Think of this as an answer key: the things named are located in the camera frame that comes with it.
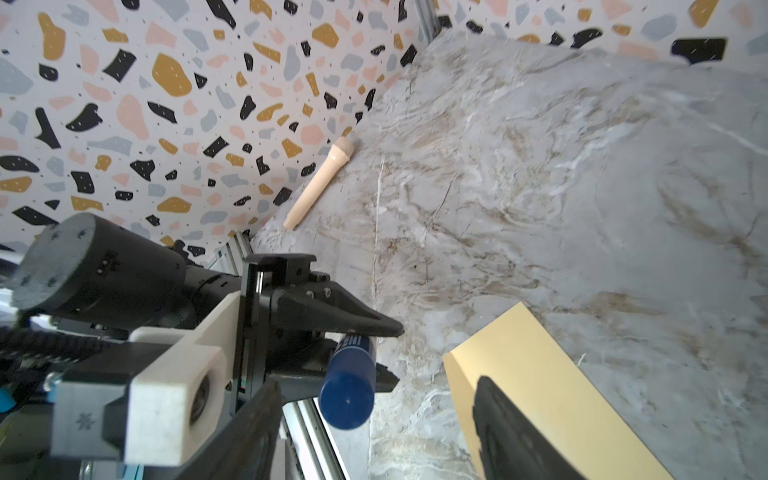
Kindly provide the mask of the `blue white glue stick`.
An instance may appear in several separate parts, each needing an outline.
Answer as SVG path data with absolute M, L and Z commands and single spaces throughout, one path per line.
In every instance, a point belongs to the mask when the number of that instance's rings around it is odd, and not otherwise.
M 320 413 L 332 427 L 354 430 L 370 417 L 376 391 L 376 347 L 364 335 L 348 334 L 337 345 L 318 395 Z

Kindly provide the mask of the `wooden roller pin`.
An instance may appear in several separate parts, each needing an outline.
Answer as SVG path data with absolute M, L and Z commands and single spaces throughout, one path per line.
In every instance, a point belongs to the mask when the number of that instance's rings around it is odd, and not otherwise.
M 286 230 L 294 230 L 303 221 L 335 175 L 350 161 L 354 151 L 355 145 L 348 137 L 339 138 L 331 146 L 326 160 L 288 212 L 283 222 Z

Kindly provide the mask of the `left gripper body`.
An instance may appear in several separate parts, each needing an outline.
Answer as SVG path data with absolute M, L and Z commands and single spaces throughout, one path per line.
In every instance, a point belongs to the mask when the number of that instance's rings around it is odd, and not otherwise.
M 250 254 L 243 259 L 230 383 L 230 412 L 237 413 L 272 379 L 290 403 L 319 395 L 324 373 L 308 366 L 327 361 L 330 341 L 294 307 L 279 307 L 280 296 L 297 288 L 306 300 L 322 292 L 330 276 L 312 270 L 317 257 L 306 253 Z

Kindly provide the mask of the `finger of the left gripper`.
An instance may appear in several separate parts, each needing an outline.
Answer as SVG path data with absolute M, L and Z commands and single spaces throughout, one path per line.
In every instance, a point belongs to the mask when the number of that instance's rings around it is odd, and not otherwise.
M 354 379 L 349 372 L 329 370 L 318 360 L 307 362 L 281 362 L 266 368 L 265 378 L 280 386 L 285 402 L 316 398 L 326 387 L 346 388 L 350 392 L 368 387 L 373 393 L 387 393 L 395 389 L 400 379 L 382 364 L 376 364 L 373 380 Z
M 276 287 L 269 311 L 271 323 L 287 330 L 386 338 L 399 337 L 405 330 L 400 321 L 369 308 L 333 281 Z

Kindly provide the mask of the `left aluminium corner post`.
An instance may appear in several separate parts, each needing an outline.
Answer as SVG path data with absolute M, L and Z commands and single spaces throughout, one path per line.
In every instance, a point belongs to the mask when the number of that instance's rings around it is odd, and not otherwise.
M 427 43 L 431 43 L 441 32 L 440 21 L 437 15 L 437 8 L 432 0 L 414 0 L 415 8 L 418 12 L 421 29 Z

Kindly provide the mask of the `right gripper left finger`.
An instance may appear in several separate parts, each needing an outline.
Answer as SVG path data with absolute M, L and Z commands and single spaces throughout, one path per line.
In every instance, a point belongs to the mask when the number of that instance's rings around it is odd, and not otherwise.
M 279 384 L 266 381 L 175 479 L 269 479 L 282 406 Z

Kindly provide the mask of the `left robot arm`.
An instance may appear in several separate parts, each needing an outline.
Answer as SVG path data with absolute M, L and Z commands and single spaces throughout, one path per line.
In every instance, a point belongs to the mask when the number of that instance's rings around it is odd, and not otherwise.
M 224 377 L 237 394 L 233 406 L 269 379 L 282 383 L 289 401 L 312 398 L 329 370 L 331 334 L 387 338 L 404 331 L 315 271 L 313 262 L 311 254 L 253 254 L 234 276 L 195 264 L 182 242 L 166 247 L 80 213 L 46 228 L 19 264 L 2 262 L 17 322 L 1 331 L 1 356 L 77 363 L 109 348 L 93 334 L 35 331 L 29 321 L 38 314 L 111 332 L 166 327 L 185 333 L 235 294 L 234 363 Z

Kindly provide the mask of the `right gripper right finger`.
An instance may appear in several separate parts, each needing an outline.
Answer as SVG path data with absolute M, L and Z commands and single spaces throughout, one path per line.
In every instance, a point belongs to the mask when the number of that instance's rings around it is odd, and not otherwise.
M 583 479 L 487 376 L 479 378 L 472 415 L 487 479 Z

